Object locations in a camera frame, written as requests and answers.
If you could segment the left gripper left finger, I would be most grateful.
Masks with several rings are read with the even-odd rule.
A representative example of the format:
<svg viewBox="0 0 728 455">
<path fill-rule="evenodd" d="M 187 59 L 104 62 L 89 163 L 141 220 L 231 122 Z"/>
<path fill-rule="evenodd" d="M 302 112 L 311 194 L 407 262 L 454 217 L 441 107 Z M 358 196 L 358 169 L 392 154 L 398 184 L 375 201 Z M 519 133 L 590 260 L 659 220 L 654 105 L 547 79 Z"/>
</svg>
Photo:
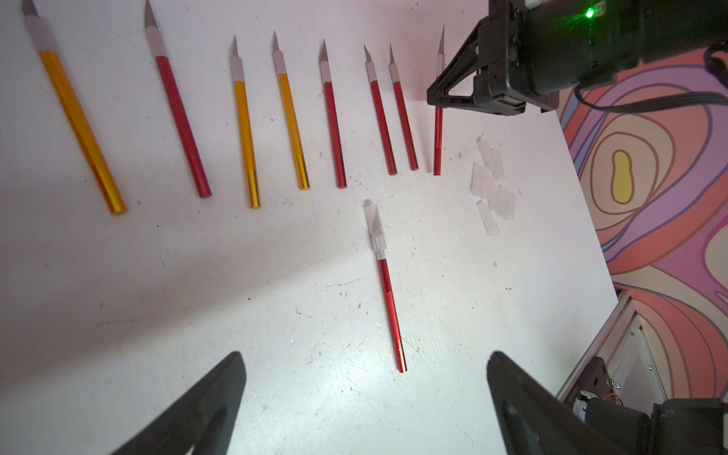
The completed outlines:
<svg viewBox="0 0 728 455">
<path fill-rule="evenodd" d="M 226 454 L 246 387 L 239 352 L 228 354 L 117 454 Z"/>
</svg>

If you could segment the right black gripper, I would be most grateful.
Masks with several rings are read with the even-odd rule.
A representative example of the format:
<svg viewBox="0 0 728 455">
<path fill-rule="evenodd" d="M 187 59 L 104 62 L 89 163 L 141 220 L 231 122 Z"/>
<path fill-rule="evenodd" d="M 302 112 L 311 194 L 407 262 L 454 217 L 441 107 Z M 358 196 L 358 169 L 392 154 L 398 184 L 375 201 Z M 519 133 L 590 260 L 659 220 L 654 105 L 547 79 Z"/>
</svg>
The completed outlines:
<svg viewBox="0 0 728 455">
<path fill-rule="evenodd" d="M 479 21 L 450 63 L 427 90 L 429 105 L 481 110 L 499 116 L 517 116 L 528 104 L 550 112 L 559 106 L 557 92 L 537 94 L 527 74 L 522 35 L 526 25 L 522 1 L 490 1 L 488 15 Z M 467 77 L 472 93 L 451 95 Z"/>
</svg>

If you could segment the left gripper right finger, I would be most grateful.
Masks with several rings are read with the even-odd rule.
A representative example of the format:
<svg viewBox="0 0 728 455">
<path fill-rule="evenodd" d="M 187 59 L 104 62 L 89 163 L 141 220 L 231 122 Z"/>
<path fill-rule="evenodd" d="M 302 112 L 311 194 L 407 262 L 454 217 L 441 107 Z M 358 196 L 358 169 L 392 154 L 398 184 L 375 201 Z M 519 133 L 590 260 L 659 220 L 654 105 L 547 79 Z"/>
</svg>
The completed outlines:
<svg viewBox="0 0 728 455">
<path fill-rule="evenodd" d="M 503 352 L 494 352 L 486 377 L 508 454 L 623 454 L 578 420 Z"/>
</svg>

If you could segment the red carving knife short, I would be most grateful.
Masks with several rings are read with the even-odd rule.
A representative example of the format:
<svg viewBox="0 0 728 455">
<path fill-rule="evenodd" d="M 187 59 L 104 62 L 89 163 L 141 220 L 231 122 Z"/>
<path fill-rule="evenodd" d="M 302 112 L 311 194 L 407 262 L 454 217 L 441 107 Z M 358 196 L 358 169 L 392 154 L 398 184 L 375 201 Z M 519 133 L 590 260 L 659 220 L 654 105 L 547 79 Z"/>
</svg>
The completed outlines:
<svg viewBox="0 0 728 455">
<path fill-rule="evenodd" d="M 404 92 L 401 85 L 401 78 L 399 75 L 398 66 L 394 59 L 394 50 L 390 47 L 390 64 L 389 70 L 392 79 L 392 88 L 394 89 L 395 102 L 397 105 L 398 115 L 402 128 L 403 138 L 406 145 L 406 150 L 409 159 L 409 167 L 412 171 L 419 169 L 419 163 L 416 155 L 416 150 L 413 142 L 413 134 L 411 134 L 411 124 L 407 111 L 407 105 L 405 102 Z"/>
</svg>

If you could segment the clear protective cap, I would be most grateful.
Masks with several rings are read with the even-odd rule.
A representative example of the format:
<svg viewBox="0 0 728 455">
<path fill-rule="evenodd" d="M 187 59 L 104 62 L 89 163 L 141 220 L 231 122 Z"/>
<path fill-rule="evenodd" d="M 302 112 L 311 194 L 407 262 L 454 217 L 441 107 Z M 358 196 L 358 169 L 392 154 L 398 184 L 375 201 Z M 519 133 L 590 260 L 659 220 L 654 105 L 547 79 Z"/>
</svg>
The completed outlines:
<svg viewBox="0 0 728 455">
<path fill-rule="evenodd" d="M 483 225 L 485 226 L 486 233 L 489 236 L 495 236 L 500 233 L 500 229 L 497 225 L 495 218 L 489 208 L 489 204 L 486 200 L 479 200 L 476 204 Z"/>
<path fill-rule="evenodd" d="M 470 191 L 481 199 L 494 200 L 498 196 L 498 187 L 491 172 L 479 163 L 472 167 Z"/>
<path fill-rule="evenodd" d="M 491 150 L 491 172 L 496 181 L 502 181 L 505 178 L 504 163 L 502 163 L 502 153 L 499 150 Z"/>
<path fill-rule="evenodd" d="M 504 187 L 504 185 L 500 185 L 498 187 L 495 197 L 489 203 L 490 210 L 506 221 L 514 219 L 515 204 L 516 196 L 512 193 L 512 191 Z"/>
<path fill-rule="evenodd" d="M 490 168 L 493 164 L 493 150 L 488 140 L 483 136 L 477 138 L 477 146 L 483 159 L 483 165 L 486 168 Z"/>
</svg>

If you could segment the gold carving knife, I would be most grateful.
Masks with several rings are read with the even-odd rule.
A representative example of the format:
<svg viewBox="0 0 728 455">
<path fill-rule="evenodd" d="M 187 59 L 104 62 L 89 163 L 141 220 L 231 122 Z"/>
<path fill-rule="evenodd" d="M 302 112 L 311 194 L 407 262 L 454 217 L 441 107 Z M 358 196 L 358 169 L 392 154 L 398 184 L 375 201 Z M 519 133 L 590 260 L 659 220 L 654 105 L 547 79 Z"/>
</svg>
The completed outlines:
<svg viewBox="0 0 728 455">
<path fill-rule="evenodd" d="M 249 204 L 250 208 L 259 209 L 262 206 L 262 202 L 257 176 L 250 115 L 248 110 L 248 97 L 246 96 L 245 72 L 243 60 L 238 53 L 237 36 L 233 37 L 229 62 L 231 63 L 231 77 L 233 81 L 238 113 L 238 124 L 243 151 L 244 170 L 246 174 L 246 182 L 248 182 Z"/>
<path fill-rule="evenodd" d="M 102 149 L 100 149 L 100 144 L 76 95 L 71 78 L 66 73 L 60 49 L 49 23 L 38 14 L 34 3 L 30 0 L 21 3 L 21 11 L 24 14 L 24 21 L 32 43 L 56 91 L 85 160 L 93 172 L 108 210 L 113 215 L 127 212 L 121 193 L 109 170 Z"/>
<path fill-rule="evenodd" d="M 290 83 L 286 70 L 286 60 L 284 53 L 280 50 L 277 34 L 273 34 L 272 56 L 274 67 L 277 73 L 280 91 L 282 95 L 282 104 L 284 105 L 284 115 L 286 115 L 286 125 L 291 143 L 293 159 L 296 167 L 296 173 L 299 182 L 299 188 L 302 191 L 310 189 L 309 177 L 305 164 L 303 153 L 303 144 L 301 143 L 300 129 L 296 117 L 294 100 L 290 88 Z"/>
</svg>

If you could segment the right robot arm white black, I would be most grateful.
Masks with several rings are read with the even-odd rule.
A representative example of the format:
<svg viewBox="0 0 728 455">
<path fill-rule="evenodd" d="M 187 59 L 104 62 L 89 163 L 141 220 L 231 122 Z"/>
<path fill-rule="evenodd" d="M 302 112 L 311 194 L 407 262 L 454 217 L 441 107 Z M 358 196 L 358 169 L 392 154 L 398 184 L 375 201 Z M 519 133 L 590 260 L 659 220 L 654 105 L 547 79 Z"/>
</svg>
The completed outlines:
<svg viewBox="0 0 728 455">
<path fill-rule="evenodd" d="M 559 107 L 559 93 L 615 82 L 638 64 L 703 51 L 703 66 L 721 85 L 727 64 L 724 1 L 492 1 L 427 91 L 440 108 L 517 116 L 529 104 Z"/>
</svg>

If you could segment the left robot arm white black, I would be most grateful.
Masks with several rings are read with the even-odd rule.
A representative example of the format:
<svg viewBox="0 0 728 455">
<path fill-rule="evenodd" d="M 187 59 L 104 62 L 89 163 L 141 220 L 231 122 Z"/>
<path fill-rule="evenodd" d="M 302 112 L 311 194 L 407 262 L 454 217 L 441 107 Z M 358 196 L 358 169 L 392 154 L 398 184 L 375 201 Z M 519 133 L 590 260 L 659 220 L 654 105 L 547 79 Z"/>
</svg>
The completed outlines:
<svg viewBox="0 0 728 455">
<path fill-rule="evenodd" d="M 724 454 L 726 402 L 669 399 L 646 415 L 596 397 L 583 417 L 551 396 L 503 352 L 486 377 L 509 454 Z M 119 447 L 119 454 L 225 454 L 246 386 L 232 352 L 164 413 Z"/>
</svg>

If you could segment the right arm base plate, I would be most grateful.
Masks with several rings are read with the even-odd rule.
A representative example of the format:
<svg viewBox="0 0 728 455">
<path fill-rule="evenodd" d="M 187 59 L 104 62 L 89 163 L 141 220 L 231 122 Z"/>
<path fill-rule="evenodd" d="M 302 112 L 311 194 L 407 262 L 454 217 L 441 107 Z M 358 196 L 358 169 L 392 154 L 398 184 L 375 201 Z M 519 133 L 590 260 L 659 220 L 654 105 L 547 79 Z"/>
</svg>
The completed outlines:
<svg viewBox="0 0 728 455">
<path fill-rule="evenodd" d="M 586 421 L 588 403 L 593 399 L 603 399 L 607 395 L 613 403 L 619 403 L 616 398 L 615 382 L 610 377 L 607 364 L 600 356 L 593 356 L 576 378 L 576 383 L 568 392 L 564 403 L 580 421 Z"/>
</svg>

